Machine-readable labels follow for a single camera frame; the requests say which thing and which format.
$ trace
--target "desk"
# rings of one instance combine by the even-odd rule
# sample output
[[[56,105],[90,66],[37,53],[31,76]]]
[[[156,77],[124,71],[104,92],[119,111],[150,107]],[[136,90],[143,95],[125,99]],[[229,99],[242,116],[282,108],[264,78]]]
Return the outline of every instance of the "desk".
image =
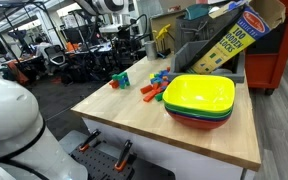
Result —
[[[236,85],[234,111],[226,124],[212,131],[186,127],[173,120],[163,103],[145,103],[140,88],[149,74],[170,65],[143,58],[126,70],[131,86],[112,89],[108,84],[72,110],[82,116],[90,131],[98,128],[111,144],[130,139],[139,157],[173,171],[179,180],[253,179],[261,161],[252,104],[246,81]]]
[[[97,52],[108,52],[108,51],[112,50],[111,42],[106,42],[106,43],[102,43],[100,45],[91,46],[90,47],[91,52],[94,52],[100,46],[103,46],[103,47],[100,48]],[[89,51],[78,51],[78,50],[65,52],[65,54],[67,54],[67,55],[69,55],[69,54],[79,55],[79,54],[88,54],[88,53],[89,53]]]
[[[24,62],[30,63],[30,62],[34,62],[34,61],[40,61],[40,60],[43,60],[42,56],[32,56],[32,57],[30,57],[28,59],[20,59],[19,58],[20,63],[24,63]],[[7,65],[10,62],[15,62],[16,64],[18,63],[15,59],[13,59],[13,60],[10,60],[10,61],[1,62],[0,64],[1,65]]]

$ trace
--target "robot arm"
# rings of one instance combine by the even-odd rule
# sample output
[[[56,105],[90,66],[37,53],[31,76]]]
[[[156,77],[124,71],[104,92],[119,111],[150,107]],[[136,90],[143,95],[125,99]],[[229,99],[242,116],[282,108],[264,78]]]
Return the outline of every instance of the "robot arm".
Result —
[[[128,0],[75,0],[91,15],[128,14]]]

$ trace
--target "toy block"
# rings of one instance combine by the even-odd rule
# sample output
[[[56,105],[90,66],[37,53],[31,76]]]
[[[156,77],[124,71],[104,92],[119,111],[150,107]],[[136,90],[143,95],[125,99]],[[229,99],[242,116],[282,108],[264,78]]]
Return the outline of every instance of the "toy block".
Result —
[[[158,78],[158,77],[151,79],[151,84],[161,83],[161,82],[162,82],[162,79],[161,79],[161,78]]]
[[[146,93],[152,91],[152,89],[153,89],[152,85],[147,85],[147,86],[141,88],[141,92],[142,92],[142,94],[146,94]]]
[[[150,74],[150,79],[155,78],[155,74]]]
[[[151,91],[147,96],[145,96],[145,98],[143,99],[143,101],[145,102],[150,102],[154,97],[155,95],[157,94],[156,91]]]
[[[119,83],[118,83],[118,81],[111,81],[111,82],[109,83],[109,85],[111,85],[112,88],[116,89],[116,88],[118,88]]]
[[[163,70],[163,71],[161,71],[161,73],[163,74],[163,76],[168,75],[168,71],[167,70]]]
[[[168,81],[163,81],[163,82],[161,83],[161,86],[168,86],[168,84],[169,84]]]
[[[161,101],[163,99],[163,92],[156,94],[154,98],[156,101]]]
[[[114,75],[112,76],[112,80],[114,80],[114,81],[118,80],[117,74],[114,74]]]
[[[120,89],[125,89],[125,84],[120,84]]]
[[[158,83],[153,84],[153,90],[157,90],[160,85]]]
[[[166,89],[166,86],[161,86],[161,87],[159,87],[159,88],[156,90],[156,92],[157,92],[157,93],[161,93],[161,92],[164,92],[165,89]]]

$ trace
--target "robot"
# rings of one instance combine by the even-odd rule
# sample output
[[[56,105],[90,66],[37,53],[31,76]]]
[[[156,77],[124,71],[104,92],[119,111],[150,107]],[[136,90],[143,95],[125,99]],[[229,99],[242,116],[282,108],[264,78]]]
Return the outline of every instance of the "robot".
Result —
[[[128,0],[76,0],[91,15],[121,13]],[[16,179],[86,180],[86,168],[61,148],[46,127],[34,95],[0,79],[0,166]]]

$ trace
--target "stack of bowls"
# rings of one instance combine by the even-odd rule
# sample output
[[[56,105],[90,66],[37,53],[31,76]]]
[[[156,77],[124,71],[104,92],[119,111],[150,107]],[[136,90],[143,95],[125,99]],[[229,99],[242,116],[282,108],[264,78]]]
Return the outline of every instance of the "stack of bowls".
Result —
[[[231,116],[234,82],[226,77],[182,75],[163,94],[168,114],[180,123],[199,129],[214,129]]]

